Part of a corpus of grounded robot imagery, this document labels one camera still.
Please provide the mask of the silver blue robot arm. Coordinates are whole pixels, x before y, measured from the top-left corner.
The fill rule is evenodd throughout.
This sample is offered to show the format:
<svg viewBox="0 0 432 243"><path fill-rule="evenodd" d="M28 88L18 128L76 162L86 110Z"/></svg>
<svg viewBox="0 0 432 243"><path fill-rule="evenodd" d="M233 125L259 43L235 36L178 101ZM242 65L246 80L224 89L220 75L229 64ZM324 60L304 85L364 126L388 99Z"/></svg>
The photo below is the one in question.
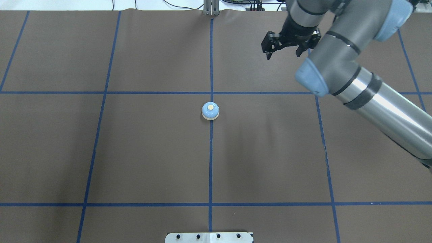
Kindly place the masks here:
<svg viewBox="0 0 432 243"><path fill-rule="evenodd" d="M267 32L270 59L285 47L311 53L296 81L312 94L332 95L370 121L395 144L431 169L431 116L358 62L372 41L384 42L413 11L407 0L293 0L279 33Z"/></svg>

